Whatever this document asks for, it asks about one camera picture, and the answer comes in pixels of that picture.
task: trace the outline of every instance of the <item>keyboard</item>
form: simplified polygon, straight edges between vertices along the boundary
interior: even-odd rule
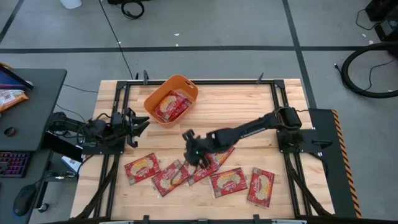
[[[31,152],[0,151],[0,177],[23,178],[31,157]]]

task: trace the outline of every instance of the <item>gray floor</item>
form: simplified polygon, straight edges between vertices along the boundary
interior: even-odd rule
[[[356,12],[369,0],[288,0],[301,46],[363,46],[379,42],[376,33],[354,23]],[[104,8],[123,47],[175,47],[223,45],[293,46],[282,0],[153,0],[144,2],[146,13],[137,21],[123,17],[120,9]],[[0,2],[0,30],[16,1]],[[367,15],[359,22],[371,26]],[[66,10],[55,0],[25,0],[0,43],[1,49],[64,49],[117,47],[100,5]],[[395,162],[398,99],[373,100],[359,97],[341,84],[334,63],[342,64],[351,52],[306,51],[304,62],[318,108],[338,110],[353,170],[359,203],[365,218],[398,220],[398,181]],[[133,73],[146,69],[149,76],[168,78],[180,73],[188,78],[301,78],[294,51],[231,50],[126,52]],[[389,61],[385,52],[361,56],[350,67],[359,86],[369,85],[373,65]],[[17,68],[65,68],[65,83],[97,90],[100,80],[128,79],[120,53],[0,54],[0,61]],[[376,91],[396,90],[394,62],[374,70]],[[64,87],[59,105],[93,114],[96,95]],[[34,213],[31,223],[66,220],[73,202],[75,184],[49,185],[46,213]]]

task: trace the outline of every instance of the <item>wooden tabletop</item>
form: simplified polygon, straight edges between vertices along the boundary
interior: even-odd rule
[[[94,117],[100,113],[111,114],[117,81],[102,81],[99,88]],[[299,79],[286,79],[285,87],[289,105],[296,110],[307,109],[307,103]],[[271,204],[268,209],[247,203],[248,190],[242,190],[224,197],[213,198],[208,178],[191,187],[184,183],[164,198],[159,198],[150,184],[150,178],[132,186],[126,177],[124,165],[152,152],[164,169],[174,160],[184,161],[185,141],[181,134],[193,129],[202,136],[214,129],[235,127],[252,121],[274,110],[270,85],[199,85],[195,107],[177,125],[170,129],[160,126],[153,118],[150,125],[138,138],[139,147],[126,145],[119,161],[118,177],[113,202],[112,220],[142,220],[150,215],[151,220],[194,220],[194,219],[252,219],[293,218],[287,173],[283,155],[279,152],[275,130],[267,130],[240,140],[232,155],[218,172],[241,167],[250,183],[253,167],[275,174]],[[129,95],[129,107],[137,116],[149,116],[144,109],[145,99],[157,86],[133,86]],[[299,113],[302,129],[312,127],[307,111]],[[321,161],[308,154],[300,155],[307,187],[323,207],[333,213],[333,205]],[[78,215],[90,201],[98,188],[103,156],[93,156],[81,168],[71,217]],[[299,188],[297,197],[300,211],[304,214],[303,200]],[[104,214],[106,200],[103,199],[101,214]]]

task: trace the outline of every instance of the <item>black desk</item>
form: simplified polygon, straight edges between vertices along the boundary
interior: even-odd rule
[[[15,196],[20,189],[42,178],[47,170],[52,151],[41,149],[45,125],[60,94],[67,71],[63,69],[15,69],[15,74],[31,81],[34,89],[27,92],[29,100],[5,111],[0,118],[0,150],[35,151],[25,178],[0,178],[0,219],[1,223],[27,223],[31,212],[17,217],[12,212]],[[3,129],[13,126],[17,134],[7,138]],[[38,199],[39,190],[31,210]]]

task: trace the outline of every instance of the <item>orange plastic bin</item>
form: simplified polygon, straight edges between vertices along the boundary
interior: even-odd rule
[[[154,111],[156,106],[172,90],[183,93],[190,101],[192,101],[192,104],[178,118],[175,118],[171,122],[164,122],[154,113]],[[192,109],[198,98],[198,92],[198,87],[189,79],[185,78],[183,75],[173,75],[145,100],[144,108],[157,122],[159,122],[160,125],[165,128],[171,128]]]

